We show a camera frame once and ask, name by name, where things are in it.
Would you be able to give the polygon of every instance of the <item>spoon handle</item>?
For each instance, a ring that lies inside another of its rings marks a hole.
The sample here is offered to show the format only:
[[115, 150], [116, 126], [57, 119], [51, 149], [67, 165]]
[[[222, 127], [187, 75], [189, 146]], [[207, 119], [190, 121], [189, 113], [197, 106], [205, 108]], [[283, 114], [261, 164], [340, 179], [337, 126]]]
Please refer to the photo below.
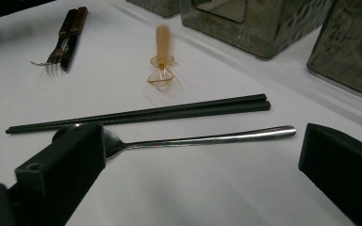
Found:
[[273, 127], [268, 129], [234, 133], [234, 134], [127, 143], [125, 144], [124, 148], [138, 149], [138, 148], [180, 147], [180, 146], [223, 144], [223, 143], [241, 143], [241, 142], [250, 142], [250, 141], [281, 139], [281, 138], [292, 137], [295, 134], [296, 134], [296, 129], [293, 126], [287, 125], [287, 126]]
[[166, 57], [169, 53], [170, 29], [166, 25], [160, 25], [156, 29], [157, 58]]

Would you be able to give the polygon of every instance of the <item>transparent container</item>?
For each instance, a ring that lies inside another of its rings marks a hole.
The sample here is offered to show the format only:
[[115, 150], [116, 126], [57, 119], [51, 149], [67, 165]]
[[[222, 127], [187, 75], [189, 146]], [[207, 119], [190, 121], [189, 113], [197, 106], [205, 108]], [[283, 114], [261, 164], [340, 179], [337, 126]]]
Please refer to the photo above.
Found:
[[179, 0], [126, 0], [155, 14], [170, 18], [180, 12]]
[[307, 68], [362, 96], [362, 1], [333, 4]]
[[325, 19], [332, 0], [180, 0], [184, 26], [270, 59]]

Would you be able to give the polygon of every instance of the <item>white table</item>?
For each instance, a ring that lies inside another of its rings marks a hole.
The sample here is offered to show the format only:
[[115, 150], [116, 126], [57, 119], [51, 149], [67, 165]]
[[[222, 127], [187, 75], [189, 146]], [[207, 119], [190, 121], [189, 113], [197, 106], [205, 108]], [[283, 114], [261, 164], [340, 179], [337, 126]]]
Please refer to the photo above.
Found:
[[[68, 73], [42, 68], [70, 8], [90, 13]], [[146, 82], [155, 29], [172, 30], [176, 79]], [[293, 125], [285, 140], [135, 150], [107, 162], [68, 225], [353, 225], [298, 170], [309, 122], [362, 141], [362, 98], [305, 66], [320, 30], [276, 58], [253, 56], [123, 0], [73, 0], [0, 18], [0, 183], [46, 147], [54, 132], [7, 135], [13, 125], [265, 93], [271, 110], [106, 126], [126, 142]]]

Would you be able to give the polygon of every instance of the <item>chopsticks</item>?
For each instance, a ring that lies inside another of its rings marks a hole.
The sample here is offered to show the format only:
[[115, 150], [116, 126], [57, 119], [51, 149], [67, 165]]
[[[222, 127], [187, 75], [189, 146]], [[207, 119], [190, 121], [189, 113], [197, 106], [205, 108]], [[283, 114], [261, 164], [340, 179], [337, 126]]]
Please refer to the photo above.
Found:
[[11, 126], [7, 134], [21, 134], [39, 131], [57, 130], [75, 123], [101, 121], [103, 125], [124, 124], [143, 121], [164, 121], [193, 117], [235, 114], [243, 112], [265, 111], [271, 107], [265, 94], [220, 99], [185, 105], [171, 105], [122, 113], [114, 113], [86, 118], [50, 121], [36, 124]]

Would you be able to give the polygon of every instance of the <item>fork handle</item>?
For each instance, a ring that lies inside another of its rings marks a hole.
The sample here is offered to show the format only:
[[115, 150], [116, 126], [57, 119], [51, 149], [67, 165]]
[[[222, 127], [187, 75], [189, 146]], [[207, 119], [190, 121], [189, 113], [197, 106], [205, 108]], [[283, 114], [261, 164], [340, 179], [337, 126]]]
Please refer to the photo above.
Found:
[[75, 15], [72, 28], [70, 29], [70, 34], [80, 34], [82, 28], [84, 27], [85, 19], [88, 14], [88, 9], [86, 7], [78, 8], [77, 14]]
[[58, 31], [58, 36], [60, 38], [66, 38], [69, 35], [70, 29], [72, 28], [72, 24], [75, 19], [75, 15], [77, 14], [77, 9], [70, 9], [67, 12], [66, 18], [64, 19], [63, 25]]

